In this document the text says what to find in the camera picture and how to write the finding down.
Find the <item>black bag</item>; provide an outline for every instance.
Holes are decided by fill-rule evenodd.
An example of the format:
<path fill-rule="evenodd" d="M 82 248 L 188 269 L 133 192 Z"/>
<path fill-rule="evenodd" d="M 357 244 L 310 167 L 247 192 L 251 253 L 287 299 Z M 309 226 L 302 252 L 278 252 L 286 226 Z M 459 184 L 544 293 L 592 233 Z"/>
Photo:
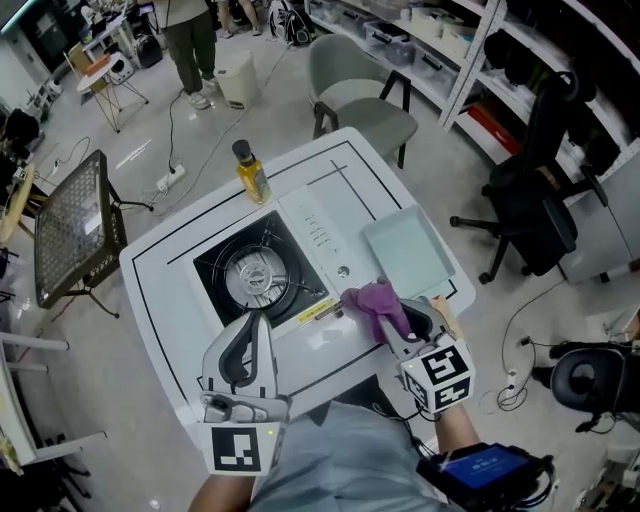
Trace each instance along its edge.
<path fill-rule="evenodd" d="M 306 12 L 294 9 L 287 0 L 274 0 L 269 8 L 271 35 L 293 46 L 311 44 L 316 33 Z"/>

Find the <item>yellow oil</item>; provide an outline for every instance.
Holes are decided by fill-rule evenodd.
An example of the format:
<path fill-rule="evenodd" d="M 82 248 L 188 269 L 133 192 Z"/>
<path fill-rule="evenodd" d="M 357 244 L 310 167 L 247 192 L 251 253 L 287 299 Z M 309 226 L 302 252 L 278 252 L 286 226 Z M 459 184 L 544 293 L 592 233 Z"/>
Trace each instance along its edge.
<path fill-rule="evenodd" d="M 252 157 L 240 161 L 236 170 L 251 199 L 258 204 L 266 203 L 271 197 L 271 187 L 262 168 L 262 162 Z"/>

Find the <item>blue screen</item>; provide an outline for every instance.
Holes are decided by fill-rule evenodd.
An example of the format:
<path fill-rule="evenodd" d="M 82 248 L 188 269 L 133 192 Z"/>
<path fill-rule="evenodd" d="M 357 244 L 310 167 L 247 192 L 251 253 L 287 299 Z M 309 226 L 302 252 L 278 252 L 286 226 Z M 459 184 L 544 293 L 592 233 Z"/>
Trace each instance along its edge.
<path fill-rule="evenodd" d="M 491 446 L 482 452 L 445 461 L 440 465 L 440 469 L 468 487 L 479 489 L 511 473 L 514 469 L 524 466 L 527 462 L 525 457 L 508 452 L 500 446 Z"/>

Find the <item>bottle cap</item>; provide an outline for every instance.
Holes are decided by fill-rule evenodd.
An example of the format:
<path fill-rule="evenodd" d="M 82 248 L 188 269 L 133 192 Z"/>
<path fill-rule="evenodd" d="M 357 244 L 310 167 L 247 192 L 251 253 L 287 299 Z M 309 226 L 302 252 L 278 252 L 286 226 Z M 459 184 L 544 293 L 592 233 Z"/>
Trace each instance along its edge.
<path fill-rule="evenodd" d="M 249 143 L 246 140 L 240 139 L 240 140 L 235 141 L 233 143 L 233 146 L 231 146 L 231 149 L 233 150 L 233 153 L 236 155 L 236 158 L 240 162 L 246 162 L 247 160 L 253 160 L 253 154 L 251 153 L 251 147 L 249 146 Z"/>

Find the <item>yellow label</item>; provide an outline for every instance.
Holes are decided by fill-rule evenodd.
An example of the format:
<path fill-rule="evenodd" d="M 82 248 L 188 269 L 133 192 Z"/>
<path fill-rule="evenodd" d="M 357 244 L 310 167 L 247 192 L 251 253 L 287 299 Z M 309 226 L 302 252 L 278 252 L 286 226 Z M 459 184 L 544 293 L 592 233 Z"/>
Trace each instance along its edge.
<path fill-rule="evenodd" d="M 308 309 L 298 317 L 298 322 L 301 324 L 308 322 L 314 316 L 317 316 L 323 311 L 326 311 L 327 309 L 329 309 L 331 306 L 335 304 L 335 302 L 336 302 L 335 299 L 329 299 L 329 300 L 325 300 L 324 302 L 321 302 L 317 306 L 313 306 L 311 309 Z"/>

